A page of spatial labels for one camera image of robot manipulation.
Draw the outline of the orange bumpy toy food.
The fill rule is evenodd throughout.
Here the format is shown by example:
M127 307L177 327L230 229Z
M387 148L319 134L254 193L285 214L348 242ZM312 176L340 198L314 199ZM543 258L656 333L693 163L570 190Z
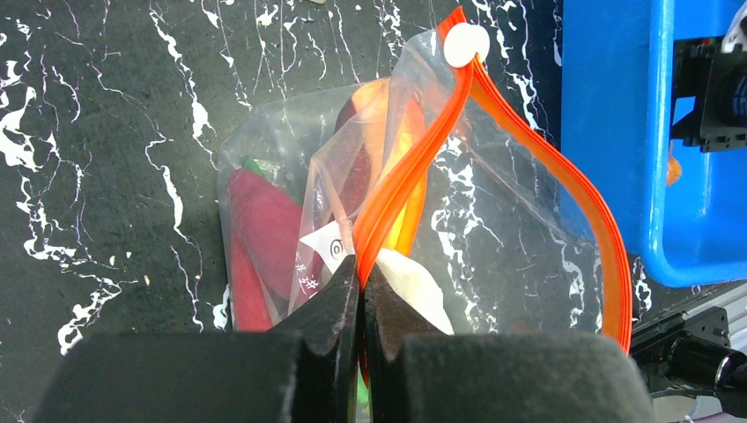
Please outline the orange bumpy toy food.
M676 183L681 178L681 175L682 166L673 155L670 155L668 159L667 169L667 186L671 186Z

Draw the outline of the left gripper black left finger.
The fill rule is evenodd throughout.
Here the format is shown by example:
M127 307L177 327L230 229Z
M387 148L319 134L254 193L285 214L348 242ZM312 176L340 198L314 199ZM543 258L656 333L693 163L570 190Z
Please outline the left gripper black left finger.
M265 332L99 334L49 384L37 422L352 422L359 282L329 283Z

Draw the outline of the orange toy squash slice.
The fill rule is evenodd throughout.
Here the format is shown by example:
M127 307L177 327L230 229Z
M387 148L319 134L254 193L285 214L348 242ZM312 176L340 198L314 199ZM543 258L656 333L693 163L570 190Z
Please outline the orange toy squash slice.
M365 83L358 87L337 116L335 130L342 129L352 118L354 123L344 134L345 140L359 141L361 146L351 163L339 198L344 209L355 212L363 203L367 192L404 157L410 148L425 134L425 118L419 104L409 100L404 110L396 137L388 152L384 152L384 137L388 114L387 78ZM427 177L419 180L407 203L399 211L382 247L404 256L411 252L422 216Z

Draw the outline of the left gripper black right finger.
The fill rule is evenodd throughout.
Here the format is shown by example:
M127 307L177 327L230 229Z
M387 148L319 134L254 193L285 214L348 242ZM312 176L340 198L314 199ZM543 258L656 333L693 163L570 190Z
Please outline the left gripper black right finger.
M570 330L449 336L373 270L362 297L375 422L653 422L633 361Z

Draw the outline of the green toy pepper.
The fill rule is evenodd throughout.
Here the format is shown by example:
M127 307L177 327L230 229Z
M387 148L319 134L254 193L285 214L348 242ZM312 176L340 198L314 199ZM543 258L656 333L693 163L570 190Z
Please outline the green toy pepper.
M263 172L259 164L249 155L242 155L240 158L241 167L254 172L255 174L262 177L264 180L267 179L266 174Z

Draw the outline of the red toy chili pepper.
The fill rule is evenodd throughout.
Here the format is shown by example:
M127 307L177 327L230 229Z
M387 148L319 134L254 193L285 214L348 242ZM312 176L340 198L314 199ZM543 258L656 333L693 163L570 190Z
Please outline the red toy chili pepper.
M266 331L273 323L270 318L262 283L241 241L239 232L231 228L229 273L233 323L236 330Z

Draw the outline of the magenta purple toy vegetable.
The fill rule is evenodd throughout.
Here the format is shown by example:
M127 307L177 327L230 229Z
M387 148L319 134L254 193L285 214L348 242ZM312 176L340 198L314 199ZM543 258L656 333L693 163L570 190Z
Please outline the magenta purple toy vegetable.
M283 190L254 172L235 170L227 183L229 236L235 228L262 283L296 307L320 290L315 275L304 280L306 266L297 261L302 208Z

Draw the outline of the clear zip bag orange zipper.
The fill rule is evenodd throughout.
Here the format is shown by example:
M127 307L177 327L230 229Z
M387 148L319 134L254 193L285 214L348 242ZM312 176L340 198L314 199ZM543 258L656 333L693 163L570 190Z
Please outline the clear zip bag orange zipper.
M365 83L255 108L223 143L218 203L229 273L227 183L249 155L302 208L297 261L325 287L353 256L359 282L356 390L369 375L362 297L373 270L449 336L575 330L628 353L632 288L622 236L594 184L510 106L484 62L491 36L455 8L411 37L389 80L384 152L409 100L425 134L347 212L339 195L361 143L335 130ZM425 204L408 256L382 247L422 176Z

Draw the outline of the blue plastic bin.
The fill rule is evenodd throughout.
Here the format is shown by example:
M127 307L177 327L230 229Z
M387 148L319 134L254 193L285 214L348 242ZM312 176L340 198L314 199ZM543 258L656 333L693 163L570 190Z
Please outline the blue plastic bin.
M670 137L674 42L746 47L743 1L567 1L561 150L602 194L628 253L669 287L746 277L746 147L703 153ZM669 156L682 166L667 186Z

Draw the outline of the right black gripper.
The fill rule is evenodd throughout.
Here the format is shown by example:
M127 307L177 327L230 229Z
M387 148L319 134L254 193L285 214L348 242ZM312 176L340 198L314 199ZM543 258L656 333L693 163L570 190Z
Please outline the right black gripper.
M674 42L671 106L694 99L680 118L670 113L670 137L701 152L726 152L746 147L746 47L721 50L722 37Z

